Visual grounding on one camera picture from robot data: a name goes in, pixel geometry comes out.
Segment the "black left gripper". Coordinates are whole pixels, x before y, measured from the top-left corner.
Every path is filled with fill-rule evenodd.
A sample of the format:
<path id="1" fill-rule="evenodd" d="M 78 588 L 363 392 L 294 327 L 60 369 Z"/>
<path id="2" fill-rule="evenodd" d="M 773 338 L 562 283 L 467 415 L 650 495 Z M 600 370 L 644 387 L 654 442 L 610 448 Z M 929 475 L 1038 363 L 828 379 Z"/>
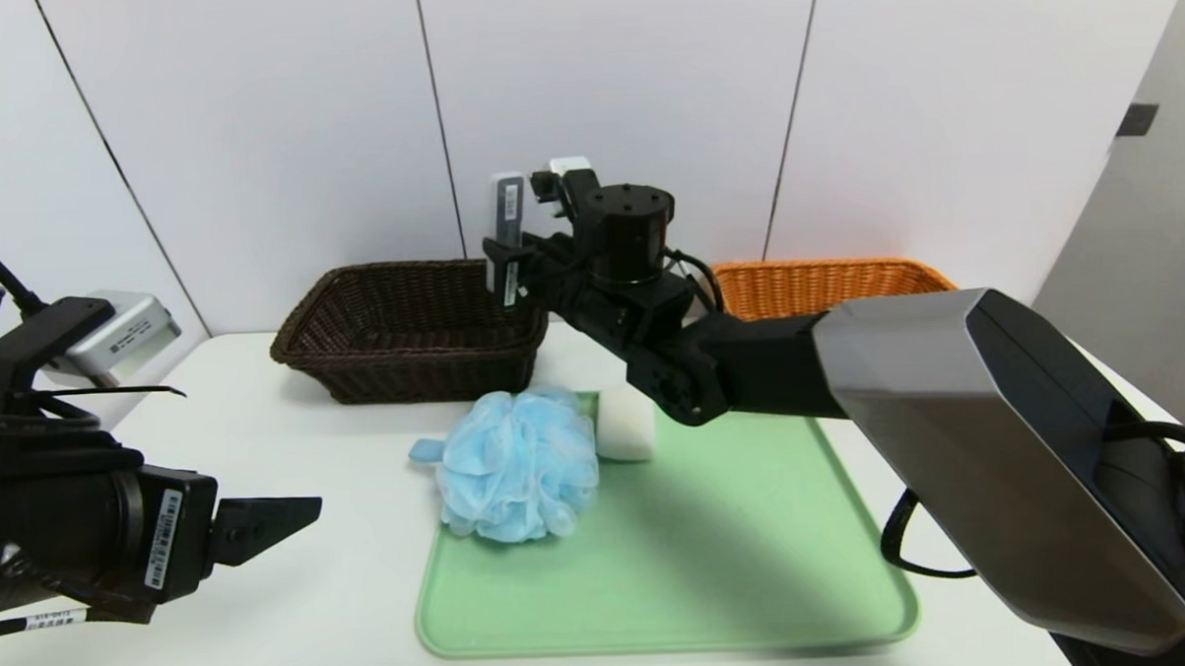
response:
<path id="1" fill-rule="evenodd" d="M 318 497 L 220 499 L 213 520 L 216 494 L 213 478 L 150 465 L 6 481 L 0 553 L 14 544 L 39 571 L 161 606 L 196 591 L 209 538 L 211 566 L 243 566 L 324 508 Z M 0 568 L 0 613 L 53 595 Z"/>

